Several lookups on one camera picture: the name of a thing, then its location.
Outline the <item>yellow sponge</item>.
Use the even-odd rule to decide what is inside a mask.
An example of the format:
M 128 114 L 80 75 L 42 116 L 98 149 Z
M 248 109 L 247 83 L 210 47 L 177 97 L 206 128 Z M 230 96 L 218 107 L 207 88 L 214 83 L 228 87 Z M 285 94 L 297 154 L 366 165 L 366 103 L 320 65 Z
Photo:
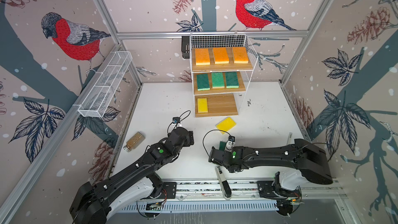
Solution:
M 198 113 L 208 113 L 208 103 L 207 98 L 198 98 L 197 99 L 197 107 Z
M 227 134 L 235 126 L 236 122 L 231 117 L 227 117 L 216 124 L 216 129 L 219 130 L 221 134 Z

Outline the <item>light green sponge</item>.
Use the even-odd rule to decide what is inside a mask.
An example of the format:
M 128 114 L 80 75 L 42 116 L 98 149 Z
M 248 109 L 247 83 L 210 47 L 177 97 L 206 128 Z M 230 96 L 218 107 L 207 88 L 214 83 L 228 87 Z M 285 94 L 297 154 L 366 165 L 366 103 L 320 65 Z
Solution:
M 213 89 L 224 89 L 224 76 L 223 72 L 216 72 L 211 74 L 211 82 Z

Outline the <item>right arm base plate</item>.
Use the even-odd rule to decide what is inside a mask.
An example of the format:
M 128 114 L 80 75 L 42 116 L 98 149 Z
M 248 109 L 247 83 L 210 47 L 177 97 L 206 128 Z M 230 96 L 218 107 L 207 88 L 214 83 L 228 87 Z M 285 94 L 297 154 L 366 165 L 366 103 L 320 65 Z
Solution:
M 299 188 L 296 188 L 295 190 L 288 190 L 283 188 L 280 183 L 275 181 L 257 181 L 257 187 L 261 198 L 271 200 L 295 199 L 300 198 L 302 195 Z

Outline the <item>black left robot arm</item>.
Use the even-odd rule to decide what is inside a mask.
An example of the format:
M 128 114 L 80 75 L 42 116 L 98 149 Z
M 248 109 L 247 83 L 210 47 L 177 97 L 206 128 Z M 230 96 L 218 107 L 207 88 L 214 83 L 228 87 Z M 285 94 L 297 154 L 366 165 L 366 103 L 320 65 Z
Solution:
M 132 202 L 159 196 L 163 181 L 156 171 L 176 160 L 182 148 L 193 144 L 193 131 L 177 127 L 119 173 L 94 185 L 84 183 L 69 209 L 73 223 L 104 224 Z

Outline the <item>dark green sponge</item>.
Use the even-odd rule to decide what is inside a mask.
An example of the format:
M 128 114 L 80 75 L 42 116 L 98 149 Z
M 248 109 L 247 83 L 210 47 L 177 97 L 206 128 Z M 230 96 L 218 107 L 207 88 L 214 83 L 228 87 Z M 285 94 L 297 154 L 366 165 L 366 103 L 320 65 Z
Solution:
M 210 90 L 208 74 L 197 74 L 198 91 Z
M 237 72 L 225 72 L 227 89 L 239 88 Z
M 219 150 L 225 151 L 226 144 L 227 144 L 226 142 L 220 141 L 219 142 Z

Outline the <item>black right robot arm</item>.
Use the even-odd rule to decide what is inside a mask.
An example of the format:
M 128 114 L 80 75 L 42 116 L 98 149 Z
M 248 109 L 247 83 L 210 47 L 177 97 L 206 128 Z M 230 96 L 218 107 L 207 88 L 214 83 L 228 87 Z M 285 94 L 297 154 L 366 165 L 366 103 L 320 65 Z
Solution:
M 259 195 L 271 200 L 284 200 L 299 195 L 299 187 L 307 182 L 317 185 L 333 183 L 326 152 L 304 139 L 293 144 L 272 148 L 235 146 L 230 151 L 214 147 L 208 156 L 210 163 L 238 173 L 256 167 L 285 167 L 276 172 L 273 181 L 257 183 Z

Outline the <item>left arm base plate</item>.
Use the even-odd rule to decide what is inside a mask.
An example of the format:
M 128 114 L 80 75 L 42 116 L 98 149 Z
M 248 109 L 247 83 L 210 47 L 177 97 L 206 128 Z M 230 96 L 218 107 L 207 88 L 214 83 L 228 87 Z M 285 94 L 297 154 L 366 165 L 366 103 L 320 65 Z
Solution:
M 149 199 L 175 199 L 176 197 L 176 182 L 164 182 L 162 186 L 155 186 Z

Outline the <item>orange sponge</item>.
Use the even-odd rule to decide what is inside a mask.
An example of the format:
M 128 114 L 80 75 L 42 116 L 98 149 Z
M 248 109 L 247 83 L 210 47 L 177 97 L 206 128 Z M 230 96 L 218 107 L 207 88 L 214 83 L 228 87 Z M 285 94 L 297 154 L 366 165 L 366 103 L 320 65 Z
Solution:
M 233 61 L 234 64 L 248 64 L 249 58 L 245 47 L 233 47 Z
M 225 47 L 213 48 L 212 51 L 215 64 L 229 64 L 230 59 Z
M 208 48 L 196 48 L 194 53 L 196 66 L 210 65 L 210 55 Z

